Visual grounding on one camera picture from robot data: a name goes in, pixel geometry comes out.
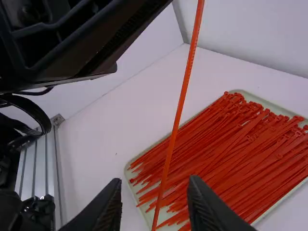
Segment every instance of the metal bracket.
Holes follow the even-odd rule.
[[[58,128],[64,121],[65,121],[65,119],[63,118],[63,116],[61,114],[57,114],[53,118],[51,118],[51,123],[56,128]]]

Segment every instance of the white wall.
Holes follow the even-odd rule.
[[[169,5],[118,60],[116,73],[96,80],[60,85],[44,96],[29,98],[37,103],[49,117],[60,113],[68,119],[182,43],[183,39],[173,7]],[[1,112],[31,126],[37,126],[30,117],[16,108],[4,108]]]
[[[101,97],[59,129],[67,217],[112,179],[123,180],[121,230],[148,230],[125,182],[125,164],[172,130],[187,44]],[[181,122],[226,90],[244,89],[308,117],[308,79],[197,49]],[[259,231],[306,230],[308,185],[257,225]]]
[[[196,5],[197,0],[174,1],[186,42]],[[307,0],[206,0],[198,45],[308,77],[307,9]]]

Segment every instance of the white tray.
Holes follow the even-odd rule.
[[[247,91],[244,91],[244,90],[232,90],[232,91],[229,91],[229,93],[235,93],[235,92],[238,92],[238,93],[241,93],[244,97],[245,97],[245,100],[247,102],[249,101],[254,101],[254,102],[257,102],[257,103],[260,103],[263,105],[264,108],[268,108],[270,109],[273,113],[277,114],[277,115],[286,115],[286,116],[289,116],[290,118],[292,118],[293,116],[295,115],[298,115],[298,114],[295,114],[287,109],[284,109],[276,104],[273,104],[267,100],[264,100],[264,99],[261,99]],[[308,119],[305,118],[305,120],[303,122],[301,122],[299,124],[300,127],[303,127],[304,125],[308,124]],[[130,164],[136,160],[139,156],[143,155],[144,153],[146,153],[148,150],[150,150],[151,148],[153,148],[154,146],[156,146],[158,143],[160,143],[161,141],[163,141],[167,136],[169,136],[169,134],[165,135],[162,139],[160,139],[159,141],[157,141],[155,144],[153,144],[152,146],[150,146],[149,148],[147,148],[146,150],[144,150],[143,152],[141,152],[139,155],[137,155],[136,157],[134,157],[133,159],[131,159],[126,165],[125,165],[125,168],[124,168],[124,175],[126,177],[126,180],[127,180],[127,184],[130,188],[130,191],[133,195],[133,198],[135,199],[135,202],[136,202],[136,205],[138,204],[138,201],[139,201],[139,197],[140,195],[142,194],[139,194],[137,195],[136,192],[139,191],[143,186],[141,186],[141,184],[138,184],[136,186],[133,187],[133,185],[129,182],[129,179],[137,176],[137,173],[132,173],[131,171],[127,171],[127,169],[129,168]],[[255,220],[252,225],[256,225],[261,219],[263,219],[267,214],[269,214],[270,212],[272,212],[275,208],[277,208],[278,205],[280,205],[284,200],[286,200],[292,193],[294,193],[299,187],[301,187],[304,183],[306,183],[306,181],[308,180],[308,178],[304,179],[301,183],[299,183],[297,186],[295,186],[289,193],[287,193],[282,199],[280,199],[276,204],[274,204],[271,208],[269,208],[262,216],[260,216],[257,220]],[[154,209],[152,209],[150,212],[146,213],[145,211],[147,210],[149,204],[151,202],[148,202],[142,206],[139,207],[139,210],[140,210],[140,213],[142,214],[142,216],[144,217],[146,223],[148,224],[148,227],[149,227],[149,230],[151,230],[151,227],[152,227],[152,222],[153,222],[153,218],[154,218]],[[172,216],[174,216],[176,213],[167,213],[167,210],[168,210],[168,207],[163,207],[160,209],[160,213],[159,213],[159,217],[158,217],[158,223],[157,224],[160,224],[162,222],[164,222],[166,219],[169,219],[171,218]],[[180,225],[172,225],[172,226],[164,226],[162,228],[160,228],[159,230],[160,231],[177,231],[179,230],[179,228],[181,228],[183,225],[185,224],[182,223]]]

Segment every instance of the black cable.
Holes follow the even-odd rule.
[[[50,92],[52,89],[53,89],[53,87],[48,87],[48,88],[46,88],[45,90],[38,91],[38,92],[35,92],[35,91],[17,91],[17,92],[14,92],[13,94],[16,94],[16,95],[33,95],[33,96],[39,96],[39,95],[45,95],[45,94],[47,94],[47,93]]]

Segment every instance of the wire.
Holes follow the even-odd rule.
[[[165,185],[166,185],[166,181],[167,181],[167,176],[168,176],[169,166],[170,166],[170,162],[171,162],[172,152],[173,152],[174,145],[175,145],[175,139],[176,139],[178,129],[179,129],[180,118],[181,118],[181,114],[182,114],[182,110],[183,110],[183,106],[184,106],[184,101],[185,101],[186,92],[187,92],[187,88],[188,88],[189,78],[190,78],[190,75],[191,75],[191,72],[192,72],[193,60],[194,60],[194,55],[195,55],[196,48],[197,48],[198,36],[199,36],[201,22],[202,22],[202,14],[203,14],[203,9],[204,9],[204,4],[205,4],[205,0],[198,0],[197,13],[196,13],[194,26],[193,26],[193,32],[192,32],[193,36],[192,36],[191,46],[190,46],[190,50],[189,50],[189,54],[188,54],[188,60],[187,60],[182,90],[181,90],[181,94],[180,94],[179,104],[178,104],[177,112],[176,112],[176,115],[175,115],[173,129],[172,129],[170,142],[169,142],[169,146],[168,146],[168,150],[167,150],[162,180],[161,180],[160,187],[159,187],[159,194],[158,194],[158,199],[157,199],[156,208],[155,208],[155,214],[154,214],[154,219],[153,219],[153,224],[152,224],[152,231],[156,231],[159,209],[160,209],[160,206],[161,206],[161,201],[162,201],[163,193],[164,193],[164,190],[165,190]]]
[[[53,87],[48,87],[48,88],[46,88],[45,90],[42,90],[42,91],[37,91],[37,92],[35,92],[35,91],[17,91],[17,92],[14,92],[13,94],[39,96],[39,95],[45,95],[45,94],[49,93],[52,89],[53,89]]]

